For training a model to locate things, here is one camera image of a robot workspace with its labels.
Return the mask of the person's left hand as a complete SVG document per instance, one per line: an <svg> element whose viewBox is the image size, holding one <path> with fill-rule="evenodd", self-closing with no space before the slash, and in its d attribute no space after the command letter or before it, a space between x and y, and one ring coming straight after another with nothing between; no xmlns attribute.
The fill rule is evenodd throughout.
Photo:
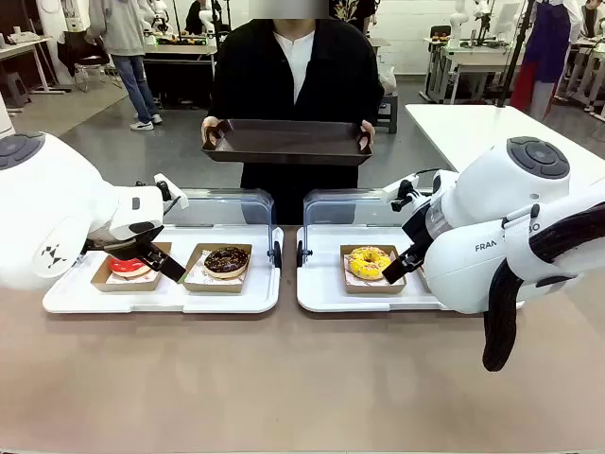
<svg viewBox="0 0 605 454"><path fill-rule="evenodd" d="M375 128L367 120L362 120L359 128L360 134L357 140L359 149L364 153L368 153L374 142Z"/></svg>

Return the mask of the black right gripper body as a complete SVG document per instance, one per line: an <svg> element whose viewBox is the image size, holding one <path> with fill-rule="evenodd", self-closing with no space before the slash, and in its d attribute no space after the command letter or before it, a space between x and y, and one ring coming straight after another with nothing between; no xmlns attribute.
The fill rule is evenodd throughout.
<svg viewBox="0 0 605 454"><path fill-rule="evenodd" d="M420 201L410 218L403 225L403 231L410 240L410 246L402 256L424 258L438 231L438 211L430 199Z"/></svg>

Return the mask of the person's right hand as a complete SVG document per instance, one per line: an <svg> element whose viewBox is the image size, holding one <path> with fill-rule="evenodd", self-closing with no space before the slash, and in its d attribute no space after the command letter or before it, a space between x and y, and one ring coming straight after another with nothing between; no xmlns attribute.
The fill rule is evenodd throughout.
<svg viewBox="0 0 605 454"><path fill-rule="evenodd" d="M201 124L202 147L204 149L215 149L225 135L228 128L226 120L219 120L214 116L207 116Z"/></svg>

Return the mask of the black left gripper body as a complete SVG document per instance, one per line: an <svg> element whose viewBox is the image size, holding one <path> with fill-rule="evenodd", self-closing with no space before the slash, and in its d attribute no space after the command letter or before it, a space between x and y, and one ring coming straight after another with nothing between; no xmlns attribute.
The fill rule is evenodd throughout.
<svg viewBox="0 0 605 454"><path fill-rule="evenodd" d="M127 239L116 239L105 225L88 234L82 254L102 251L118 259L137 259L138 244L152 243L163 229L163 226L157 226Z"/></svg>

